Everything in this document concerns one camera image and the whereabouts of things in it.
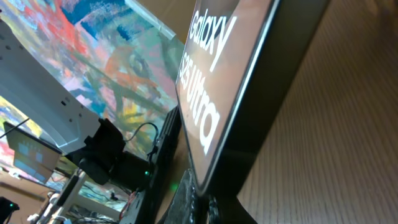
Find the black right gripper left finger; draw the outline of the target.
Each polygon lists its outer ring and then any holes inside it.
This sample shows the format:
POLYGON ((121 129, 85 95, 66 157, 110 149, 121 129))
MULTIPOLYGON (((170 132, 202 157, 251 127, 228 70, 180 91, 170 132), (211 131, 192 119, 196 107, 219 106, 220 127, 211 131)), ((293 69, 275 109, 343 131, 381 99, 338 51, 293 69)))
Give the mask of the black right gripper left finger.
POLYGON ((194 174, 187 169, 169 206, 164 224, 194 224, 196 222, 197 194, 194 174))

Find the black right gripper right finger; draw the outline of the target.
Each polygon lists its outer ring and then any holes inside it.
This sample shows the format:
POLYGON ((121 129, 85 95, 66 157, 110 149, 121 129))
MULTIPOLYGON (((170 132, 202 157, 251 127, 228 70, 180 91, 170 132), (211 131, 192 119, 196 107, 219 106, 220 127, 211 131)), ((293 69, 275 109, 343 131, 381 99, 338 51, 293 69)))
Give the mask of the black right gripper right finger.
POLYGON ((217 224, 257 224, 245 210, 236 196, 209 196, 208 223, 217 224))

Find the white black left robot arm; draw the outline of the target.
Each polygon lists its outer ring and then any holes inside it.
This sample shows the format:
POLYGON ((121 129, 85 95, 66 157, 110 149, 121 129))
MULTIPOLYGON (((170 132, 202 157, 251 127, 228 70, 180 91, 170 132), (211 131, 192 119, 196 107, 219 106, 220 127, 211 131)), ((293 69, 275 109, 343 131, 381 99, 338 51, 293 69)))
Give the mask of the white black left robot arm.
POLYGON ((108 119, 81 104, 1 22, 1 96, 37 123, 66 158, 97 184, 130 190, 149 183, 150 164, 124 150, 108 119))

